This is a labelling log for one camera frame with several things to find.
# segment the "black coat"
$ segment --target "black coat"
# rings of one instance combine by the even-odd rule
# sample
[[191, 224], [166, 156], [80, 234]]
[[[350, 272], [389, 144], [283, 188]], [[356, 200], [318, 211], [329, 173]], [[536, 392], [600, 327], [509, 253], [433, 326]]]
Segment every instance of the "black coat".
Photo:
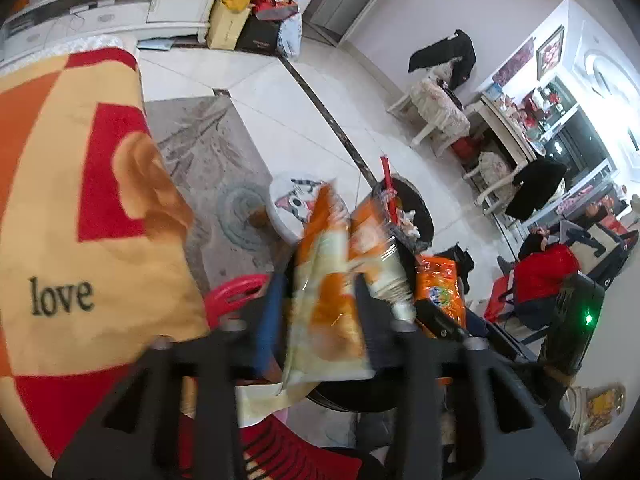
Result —
[[513, 184], [522, 187], [516, 192], [507, 207], [507, 215], [525, 221], [534, 209], [542, 209], [554, 195], [566, 166], [549, 158], [537, 158], [526, 166], [514, 179]]
[[409, 58], [409, 73], [419, 68], [430, 68], [442, 63], [448, 63], [456, 57], [462, 59], [453, 65], [453, 74], [449, 88], [455, 90], [471, 75], [471, 69], [476, 64], [476, 52], [471, 38], [462, 30], [456, 30], [457, 36], [452, 40], [444, 39], [426, 48], [414, 52]]

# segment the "red stick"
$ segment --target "red stick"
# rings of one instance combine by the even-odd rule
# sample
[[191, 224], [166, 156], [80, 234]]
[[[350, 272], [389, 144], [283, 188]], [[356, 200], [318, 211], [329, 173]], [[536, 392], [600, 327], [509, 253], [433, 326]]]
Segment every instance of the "red stick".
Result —
[[[391, 182], [391, 172], [389, 171], [389, 159], [386, 155], [382, 155], [380, 157], [382, 161], [382, 170], [385, 172], [385, 189], [389, 191], [394, 190], [394, 185]], [[396, 211], [396, 197], [394, 194], [391, 195], [391, 199], [389, 199], [389, 215], [391, 216], [391, 221], [398, 225], [398, 212]]]

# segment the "snack bag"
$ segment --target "snack bag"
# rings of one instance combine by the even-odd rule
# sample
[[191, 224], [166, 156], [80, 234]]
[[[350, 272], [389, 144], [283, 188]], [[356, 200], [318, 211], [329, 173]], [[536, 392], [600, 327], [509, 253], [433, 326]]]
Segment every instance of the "snack bag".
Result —
[[431, 300], [462, 328], [466, 328], [465, 305], [458, 291], [456, 263], [448, 258], [418, 256], [415, 299]]
[[369, 198], [351, 215], [351, 271], [363, 273], [374, 298], [391, 303], [396, 319], [413, 322], [415, 311], [393, 237]]
[[348, 246], [346, 212], [331, 185], [322, 186], [296, 253], [285, 386], [374, 375], [358, 320]]

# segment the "beige box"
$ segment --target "beige box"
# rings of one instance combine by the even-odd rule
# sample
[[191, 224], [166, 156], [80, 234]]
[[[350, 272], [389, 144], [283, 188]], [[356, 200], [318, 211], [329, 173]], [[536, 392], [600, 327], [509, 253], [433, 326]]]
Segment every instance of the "beige box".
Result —
[[235, 49], [238, 37], [250, 13], [250, 7], [241, 12], [233, 12], [227, 9], [224, 3], [217, 0], [211, 9], [209, 18], [210, 27], [207, 33], [209, 48]]

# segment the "gray rug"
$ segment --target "gray rug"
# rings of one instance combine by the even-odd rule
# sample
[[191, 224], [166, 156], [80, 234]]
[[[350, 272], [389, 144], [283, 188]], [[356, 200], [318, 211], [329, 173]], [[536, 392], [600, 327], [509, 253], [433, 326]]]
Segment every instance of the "gray rug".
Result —
[[264, 207], [271, 174], [228, 92], [145, 103], [151, 135], [195, 213], [186, 243], [202, 294], [245, 274], [270, 272], [278, 235], [248, 223]]

